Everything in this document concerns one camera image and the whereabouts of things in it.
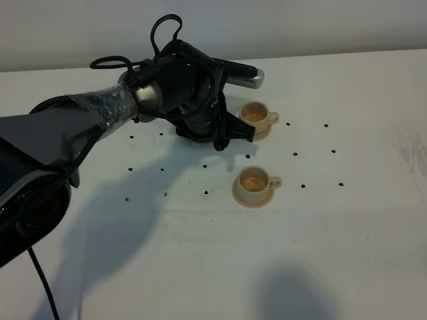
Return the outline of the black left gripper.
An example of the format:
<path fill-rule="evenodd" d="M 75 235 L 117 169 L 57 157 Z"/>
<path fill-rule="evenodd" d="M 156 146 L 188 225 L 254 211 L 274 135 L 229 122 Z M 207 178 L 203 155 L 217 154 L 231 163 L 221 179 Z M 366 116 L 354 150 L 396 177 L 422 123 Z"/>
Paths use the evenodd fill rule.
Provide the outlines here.
<path fill-rule="evenodd" d="M 197 115 L 178 121 L 175 132 L 196 142 L 229 143 L 232 139 L 254 140 L 256 128 L 228 112 L 224 95 Z"/>

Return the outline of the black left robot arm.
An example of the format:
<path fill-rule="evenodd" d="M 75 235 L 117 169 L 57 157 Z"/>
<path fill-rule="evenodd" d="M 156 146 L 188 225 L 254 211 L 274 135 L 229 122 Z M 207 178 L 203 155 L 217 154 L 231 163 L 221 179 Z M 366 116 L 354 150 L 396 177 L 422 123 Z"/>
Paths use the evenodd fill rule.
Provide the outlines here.
<path fill-rule="evenodd" d="M 255 129 L 228 112 L 224 85 L 257 89 L 264 75 L 250 65 L 209 57 L 181 40 L 152 59 L 95 60 L 92 69 L 122 68 L 117 85 L 50 98 L 26 115 L 1 118 L 1 264 L 50 233 L 64 217 L 79 166 L 93 146 L 129 121 L 165 119 L 176 133 L 224 150 L 253 141 Z"/>

